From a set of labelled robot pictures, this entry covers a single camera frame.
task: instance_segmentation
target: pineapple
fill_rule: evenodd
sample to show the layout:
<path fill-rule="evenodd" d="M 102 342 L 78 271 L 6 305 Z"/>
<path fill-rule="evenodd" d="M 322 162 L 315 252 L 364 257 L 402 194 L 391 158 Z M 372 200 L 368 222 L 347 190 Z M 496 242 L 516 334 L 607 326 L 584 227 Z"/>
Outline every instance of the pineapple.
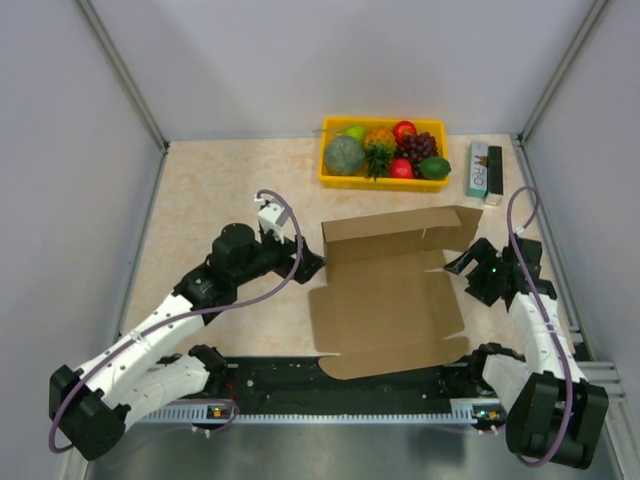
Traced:
<path fill-rule="evenodd" d="M 364 149 L 368 150 L 373 145 L 382 145 L 388 150 L 396 151 L 396 139 L 391 130 L 386 128 L 374 128 L 364 137 Z"/>
<path fill-rule="evenodd" d="M 377 179 L 389 174 L 389 166 L 396 151 L 396 139 L 386 128 L 374 128 L 364 138 L 367 159 L 366 178 Z"/>

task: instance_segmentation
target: white wall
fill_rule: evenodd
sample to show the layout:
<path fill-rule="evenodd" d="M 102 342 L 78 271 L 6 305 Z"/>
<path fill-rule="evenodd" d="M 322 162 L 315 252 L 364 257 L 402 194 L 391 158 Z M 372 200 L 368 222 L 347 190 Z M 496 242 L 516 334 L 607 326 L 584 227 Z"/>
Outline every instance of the white wall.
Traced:
<path fill-rule="evenodd" d="M 609 11 L 527 147 L 581 320 L 640 420 L 640 2 Z"/>
<path fill-rule="evenodd" d="M 73 2 L 0 2 L 0 45 L 0 478 L 44 480 L 49 376 L 113 338 L 160 156 Z"/>
<path fill-rule="evenodd" d="M 522 131 L 593 0 L 94 0 L 170 139 L 330 114 Z"/>

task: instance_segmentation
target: green melon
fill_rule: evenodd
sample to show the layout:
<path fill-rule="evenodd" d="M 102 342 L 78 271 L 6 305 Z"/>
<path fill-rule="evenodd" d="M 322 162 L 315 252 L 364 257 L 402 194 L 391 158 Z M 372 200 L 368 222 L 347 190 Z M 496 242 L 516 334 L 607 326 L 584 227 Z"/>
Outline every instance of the green melon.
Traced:
<path fill-rule="evenodd" d="M 331 175 L 355 175 L 364 165 L 364 148 L 353 137 L 336 137 L 324 150 L 324 164 Z"/>

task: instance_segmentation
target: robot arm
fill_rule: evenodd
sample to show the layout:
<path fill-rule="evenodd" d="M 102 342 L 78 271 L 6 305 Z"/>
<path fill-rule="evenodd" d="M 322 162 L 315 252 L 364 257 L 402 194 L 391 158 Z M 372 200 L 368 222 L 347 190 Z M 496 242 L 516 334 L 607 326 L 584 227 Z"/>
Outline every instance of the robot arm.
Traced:
<path fill-rule="evenodd" d="M 50 418 L 60 419 L 60 430 L 87 460 L 113 448 L 148 413 L 205 388 L 215 394 L 222 387 L 226 362 L 213 348 L 196 346 L 188 356 L 166 366 L 158 367 L 156 362 L 220 313 L 198 315 L 197 311 L 233 304 L 241 285 L 269 272 L 283 278 L 290 274 L 299 250 L 282 232 L 288 215 L 276 202 L 260 199 L 259 203 L 260 242 L 248 225 L 226 226 L 204 263 L 187 273 L 138 327 L 75 370 L 64 365 L 51 376 Z M 302 243 L 302 254 L 293 280 L 303 284 L 325 262 L 309 250 L 304 238 L 296 240 Z M 177 315 L 182 318 L 167 321 Z M 101 364 L 93 375 L 83 378 Z M 73 398 L 67 398 L 82 381 L 85 384 Z M 60 413 L 65 402 L 68 406 Z"/>
<path fill-rule="evenodd" d="M 575 362 L 558 319 L 557 296 L 548 280 L 541 280 L 540 242 L 517 238 L 526 267 L 548 314 L 546 323 L 533 293 L 515 260 L 513 246 L 501 254 L 485 238 L 445 266 L 460 274 L 472 261 L 477 265 L 467 275 L 467 293 L 487 305 L 505 301 L 511 318 L 520 328 L 524 356 L 497 344 L 482 345 L 472 354 L 471 374 L 484 389 L 493 390 L 507 412 L 506 437 L 509 450 L 517 455 L 543 458 L 558 433 L 567 403 L 565 368 L 572 384 L 572 407 L 568 428 L 551 461 L 574 468 L 587 468 L 595 453 L 608 397 L 604 388 L 589 384 Z M 558 340 L 557 348 L 552 334 Z"/>

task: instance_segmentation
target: small box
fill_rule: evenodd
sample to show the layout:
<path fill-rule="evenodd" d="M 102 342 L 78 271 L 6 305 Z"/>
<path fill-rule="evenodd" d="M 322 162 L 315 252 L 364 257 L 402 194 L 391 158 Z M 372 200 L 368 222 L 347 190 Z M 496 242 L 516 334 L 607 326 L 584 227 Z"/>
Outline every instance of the small box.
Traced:
<path fill-rule="evenodd" d="M 489 145 L 485 142 L 471 142 L 465 189 L 468 197 L 484 198 L 486 196 L 488 162 Z"/>
<path fill-rule="evenodd" d="M 489 179 L 487 182 L 487 196 L 484 203 L 500 205 L 504 194 L 504 178 L 502 174 L 502 147 L 489 147 Z"/>

